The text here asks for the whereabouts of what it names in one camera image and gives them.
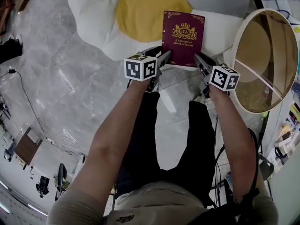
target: beige shirt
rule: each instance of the beige shirt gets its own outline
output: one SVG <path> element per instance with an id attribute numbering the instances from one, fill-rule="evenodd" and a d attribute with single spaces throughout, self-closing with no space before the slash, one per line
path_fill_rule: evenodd
<path id="1" fill-rule="evenodd" d="M 275 225 L 278 212 L 264 186 L 253 200 L 257 224 Z M 148 184 L 118 198 L 114 211 L 103 217 L 105 206 L 81 191 L 67 191 L 49 213 L 49 225 L 187 225 L 207 211 L 193 194 L 172 183 Z"/>

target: ceiling light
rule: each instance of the ceiling light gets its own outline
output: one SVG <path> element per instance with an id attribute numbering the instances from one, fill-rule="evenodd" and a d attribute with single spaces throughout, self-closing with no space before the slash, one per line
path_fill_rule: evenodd
<path id="1" fill-rule="evenodd" d="M 2 205 L 2 203 L 0 203 L 0 208 L 2 208 L 7 214 L 9 214 L 9 210 L 4 205 Z"/>
<path id="2" fill-rule="evenodd" d="M 31 206 L 30 204 L 28 204 L 28 207 L 32 208 L 33 210 L 45 215 L 46 217 L 48 216 L 47 214 L 43 213 L 42 211 L 40 211 L 39 209 L 36 209 L 35 207 Z"/>
<path id="3" fill-rule="evenodd" d="M 3 187 L 5 187 L 8 190 L 8 187 L 0 180 L 0 183 Z"/>

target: cable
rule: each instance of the cable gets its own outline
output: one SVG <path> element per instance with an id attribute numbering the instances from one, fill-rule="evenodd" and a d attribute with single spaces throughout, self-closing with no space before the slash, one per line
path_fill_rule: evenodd
<path id="1" fill-rule="evenodd" d="M 83 167 L 83 163 L 81 164 L 79 171 L 81 170 L 82 167 Z"/>
<path id="2" fill-rule="evenodd" d="M 43 128 L 42 124 L 40 123 L 40 121 L 39 121 L 39 119 L 38 119 L 36 113 L 34 112 L 34 109 L 33 109 L 33 107 L 32 107 L 32 104 L 31 104 L 31 102 L 30 102 L 30 100 L 29 100 L 29 98 L 28 98 L 28 96 L 27 96 L 27 93 L 26 93 L 26 91 L 25 91 L 25 89 L 24 89 L 23 79 L 22 79 L 21 74 L 20 74 L 18 71 L 16 71 L 15 69 L 10 69 L 7 73 L 5 73 L 4 75 L 0 76 L 0 78 L 4 77 L 4 76 L 7 75 L 7 74 L 14 74 L 14 73 L 17 73 L 17 74 L 20 76 L 22 89 L 23 89 L 23 91 L 24 91 L 24 93 L 25 93 L 25 95 L 26 95 L 26 98 L 27 98 L 27 100 L 28 100 L 28 102 L 29 102 L 29 104 L 30 104 L 30 107 L 31 107 L 31 109 L 32 109 L 32 111 L 33 111 L 33 113 L 34 113 L 34 116 L 36 117 L 36 119 L 37 119 L 37 121 L 38 121 L 38 123 L 39 123 L 39 125 L 40 125 L 40 127 L 41 127 L 41 129 L 42 129 L 42 131 L 43 131 L 44 136 L 46 137 L 46 139 L 48 139 L 48 137 L 47 137 L 46 134 L 45 134 L 44 128 Z M 56 144 L 54 144 L 53 142 L 50 142 L 50 144 L 53 145 L 53 146 L 55 146 L 55 147 L 57 147 L 57 148 L 60 149 L 61 151 L 66 152 L 66 153 L 67 153 L 68 155 L 70 155 L 70 156 L 75 155 L 76 157 L 78 157 L 79 155 L 83 155 L 83 156 L 85 156 L 86 158 L 88 157 L 87 155 L 85 155 L 85 154 L 82 153 L 82 152 L 79 152 L 78 154 L 76 154 L 76 153 L 74 153 L 73 151 L 64 150 L 64 149 L 60 148 L 59 146 L 57 146 Z"/>
<path id="3" fill-rule="evenodd" d="M 32 173 L 32 169 L 33 169 L 33 166 L 31 167 L 30 173 L 31 173 L 31 175 L 34 175 L 34 173 Z"/>
<path id="4" fill-rule="evenodd" d="M 219 169 L 220 181 L 221 181 L 221 170 L 220 170 L 220 167 L 219 167 L 218 163 L 217 163 L 217 167 Z M 219 201 L 219 207 L 221 207 L 220 192 L 221 192 L 221 184 L 220 184 L 219 189 L 217 191 L 217 201 Z"/>
<path id="5" fill-rule="evenodd" d="M 255 133 L 251 129 L 249 129 L 249 128 L 248 128 L 248 130 L 249 130 L 249 132 L 250 132 L 250 134 L 251 134 L 251 136 L 253 138 L 253 141 L 254 141 L 255 155 L 256 155 L 256 169 L 255 169 L 255 175 L 254 175 L 252 186 L 251 186 L 252 191 L 254 191 L 255 187 L 256 187 L 257 174 L 258 174 L 258 160 L 259 160 L 259 158 L 258 158 L 258 142 L 257 142 L 257 138 L 256 138 Z"/>
<path id="6" fill-rule="evenodd" d="M 225 150 L 225 146 L 224 146 L 224 144 L 223 144 L 223 146 L 221 147 L 220 152 L 219 152 L 218 155 L 217 155 L 217 158 L 216 158 L 216 161 L 215 161 L 215 166 L 216 166 L 216 164 L 217 164 L 217 162 L 218 162 L 219 157 L 221 156 L 221 154 L 222 154 L 222 152 L 223 152 L 224 150 Z"/>
<path id="7" fill-rule="evenodd" d="M 224 165 L 229 165 L 229 163 L 224 163 L 222 165 L 219 165 L 219 167 L 224 166 Z"/>
<path id="8" fill-rule="evenodd" d="M 9 74 L 9 73 L 5 73 L 4 75 L 2 75 L 0 78 L 4 77 L 6 74 Z"/>
<path id="9" fill-rule="evenodd" d="M 132 81 L 132 79 L 130 79 L 130 80 L 128 81 L 128 83 L 127 83 L 127 88 L 129 88 L 131 81 Z"/>
<path id="10" fill-rule="evenodd" d="M 44 129 L 43 129 L 43 126 L 42 126 L 42 124 L 40 123 L 40 121 L 39 121 L 39 119 L 38 119 L 38 117 L 37 117 L 37 115 L 36 115 L 36 113 L 35 113 L 35 111 L 34 111 L 34 109 L 33 109 L 33 107 L 32 107 L 32 104 L 31 104 L 31 102 L 30 102 L 30 100 L 29 100 L 29 98 L 28 98 L 28 96 L 27 96 L 27 93 L 25 92 L 25 89 L 24 89 L 24 86 L 23 86 L 23 79 L 22 79 L 22 76 L 21 76 L 21 74 L 20 74 L 19 72 L 17 72 L 17 71 L 15 71 L 15 72 L 20 76 L 22 89 L 23 89 L 23 91 L 24 91 L 24 93 L 25 93 L 25 95 L 26 95 L 26 98 L 27 98 L 27 100 L 28 100 L 28 102 L 29 102 L 29 104 L 30 104 L 30 107 L 31 107 L 31 109 L 32 109 L 32 111 L 33 111 L 33 113 L 34 113 L 34 116 L 36 117 L 36 119 L 37 119 L 39 125 L 41 126 L 41 129 L 42 129 L 42 131 L 43 131 L 43 134 L 45 135 L 45 137 L 47 137 L 46 134 L 45 134 L 45 131 L 44 131 Z"/>
<path id="11" fill-rule="evenodd" d="M 215 159 L 215 165 L 214 165 L 214 169 L 215 169 L 215 174 L 214 174 L 214 177 L 215 177 L 215 184 L 217 186 L 217 189 L 218 189 L 218 173 L 216 175 L 216 157 L 215 157 L 215 154 L 216 154 L 216 135 L 217 135 L 217 126 L 218 126 L 218 115 L 216 116 L 216 125 L 215 125 L 215 144 L 214 144 L 214 159 Z M 217 205 L 217 200 L 216 200 L 216 196 L 217 196 L 217 189 L 215 189 L 215 198 L 214 198 L 214 207 L 216 208 Z"/>
<path id="12" fill-rule="evenodd" d="M 116 202 L 116 192 L 117 191 L 117 182 L 114 183 L 113 185 L 113 201 L 112 201 L 112 210 L 114 210 L 114 207 L 115 207 L 115 202 Z"/>

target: gold crest emblem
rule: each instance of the gold crest emblem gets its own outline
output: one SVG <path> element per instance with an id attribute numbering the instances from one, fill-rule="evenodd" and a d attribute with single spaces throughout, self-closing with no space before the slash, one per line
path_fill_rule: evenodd
<path id="1" fill-rule="evenodd" d="M 197 32 L 195 32 L 195 28 L 190 29 L 190 27 L 191 26 L 187 23 L 182 23 L 181 27 L 176 24 L 175 28 L 172 30 L 172 37 L 197 40 Z"/>

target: book cover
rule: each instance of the book cover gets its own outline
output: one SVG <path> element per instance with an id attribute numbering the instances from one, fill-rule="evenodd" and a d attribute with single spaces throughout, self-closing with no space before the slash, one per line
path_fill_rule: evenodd
<path id="1" fill-rule="evenodd" d="M 163 25 L 163 53 L 172 51 L 168 63 L 197 67 L 194 54 L 202 48 L 205 18 L 203 16 L 165 11 Z"/>

